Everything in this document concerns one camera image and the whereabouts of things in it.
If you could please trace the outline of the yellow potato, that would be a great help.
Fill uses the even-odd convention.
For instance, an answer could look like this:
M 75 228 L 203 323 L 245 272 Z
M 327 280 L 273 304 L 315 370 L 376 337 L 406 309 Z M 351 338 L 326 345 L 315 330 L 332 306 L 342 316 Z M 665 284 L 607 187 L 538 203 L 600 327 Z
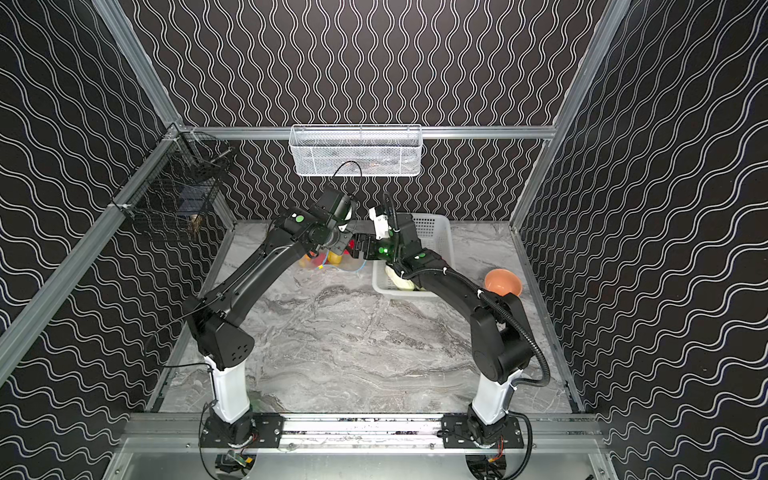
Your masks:
M 329 251 L 326 258 L 326 263 L 332 266 L 339 266 L 343 260 L 343 256 Z

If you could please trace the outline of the red apple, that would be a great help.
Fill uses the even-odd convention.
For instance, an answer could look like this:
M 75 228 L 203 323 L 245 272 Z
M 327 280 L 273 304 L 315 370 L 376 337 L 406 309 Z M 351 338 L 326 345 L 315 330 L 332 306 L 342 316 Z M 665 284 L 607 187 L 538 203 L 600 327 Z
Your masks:
M 315 257 L 310 259 L 309 265 L 311 268 L 319 268 L 326 263 L 326 259 L 327 259 L 326 252 L 318 253 Z

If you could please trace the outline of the clear zip top bag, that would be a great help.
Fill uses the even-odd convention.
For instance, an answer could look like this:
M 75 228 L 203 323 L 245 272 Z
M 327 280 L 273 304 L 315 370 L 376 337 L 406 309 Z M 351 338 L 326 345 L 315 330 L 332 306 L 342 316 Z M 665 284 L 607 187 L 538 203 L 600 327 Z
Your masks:
M 361 241 L 352 237 L 341 254 L 334 253 L 331 250 L 323 250 L 317 253 L 310 252 L 299 259 L 298 265 L 301 269 L 307 270 L 338 270 L 357 273 L 368 263 L 364 255 L 357 250 L 357 247 L 360 245 Z

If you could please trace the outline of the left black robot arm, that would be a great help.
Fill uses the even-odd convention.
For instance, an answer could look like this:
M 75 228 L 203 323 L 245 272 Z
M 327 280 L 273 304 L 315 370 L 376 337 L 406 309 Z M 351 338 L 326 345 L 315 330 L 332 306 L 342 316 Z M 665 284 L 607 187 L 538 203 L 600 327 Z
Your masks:
M 274 219 L 260 246 L 217 287 L 187 307 L 186 320 L 199 353 L 212 369 L 214 412 L 227 426 L 247 418 L 245 362 L 255 346 L 241 324 L 261 296 L 302 257 L 345 246 L 356 201 L 327 188 L 311 207 L 293 208 Z

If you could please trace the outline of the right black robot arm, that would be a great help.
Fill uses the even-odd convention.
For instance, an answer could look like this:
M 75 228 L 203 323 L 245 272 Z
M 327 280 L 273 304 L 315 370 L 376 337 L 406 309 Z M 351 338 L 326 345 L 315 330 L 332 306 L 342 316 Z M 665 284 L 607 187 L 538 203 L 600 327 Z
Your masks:
M 452 268 L 421 241 L 411 215 L 399 214 L 397 221 L 382 233 L 370 220 L 355 221 L 352 254 L 384 262 L 396 278 L 435 294 L 465 318 L 480 372 L 468 421 L 485 432 L 498 431 L 511 414 L 508 406 L 517 387 L 545 387 L 551 381 L 549 363 L 522 301 L 512 293 L 489 291 Z

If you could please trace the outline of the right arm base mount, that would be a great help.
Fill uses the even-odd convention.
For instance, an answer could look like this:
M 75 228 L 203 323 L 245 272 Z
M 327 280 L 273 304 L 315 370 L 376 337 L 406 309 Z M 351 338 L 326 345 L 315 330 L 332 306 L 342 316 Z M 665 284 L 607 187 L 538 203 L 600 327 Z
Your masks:
M 463 414 L 445 414 L 440 420 L 437 436 L 446 449 L 497 448 L 500 440 L 505 448 L 521 449 L 524 446 L 519 421 L 505 415 L 491 425 L 484 424 L 469 409 Z

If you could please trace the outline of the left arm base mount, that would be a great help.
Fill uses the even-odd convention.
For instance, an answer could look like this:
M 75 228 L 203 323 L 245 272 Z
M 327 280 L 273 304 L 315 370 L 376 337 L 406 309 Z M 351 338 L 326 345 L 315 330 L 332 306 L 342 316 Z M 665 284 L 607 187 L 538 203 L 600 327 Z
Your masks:
M 233 423 L 211 413 L 203 423 L 199 445 L 202 448 L 276 448 L 284 424 L 285 418 L 277 413 L 249 411 Z

